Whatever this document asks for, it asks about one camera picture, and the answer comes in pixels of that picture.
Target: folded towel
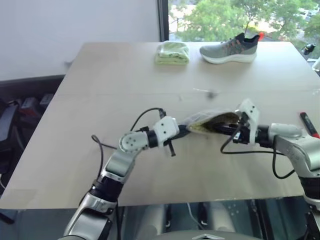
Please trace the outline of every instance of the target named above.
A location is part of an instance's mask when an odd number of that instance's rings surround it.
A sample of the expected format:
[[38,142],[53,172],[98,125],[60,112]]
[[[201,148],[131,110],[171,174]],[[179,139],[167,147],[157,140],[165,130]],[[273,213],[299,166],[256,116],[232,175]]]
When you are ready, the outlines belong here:
[[185,65],[189,63],[189,48],[183,42],[164,41],[156,50],[155,63]]

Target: red marker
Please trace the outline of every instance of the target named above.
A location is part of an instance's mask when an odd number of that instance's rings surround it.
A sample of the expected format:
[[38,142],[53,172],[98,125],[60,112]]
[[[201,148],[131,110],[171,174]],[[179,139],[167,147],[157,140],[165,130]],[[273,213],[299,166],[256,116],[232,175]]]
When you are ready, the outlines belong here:
[[300,117],[301,117],[306,129],[309,131],[309,134],[312,137],[320,139],[320,135],[319,135],[319,133],[317,133],[317,130],[316,130],[315,126],[312,124],[308,115],[305,112],[300,112]]

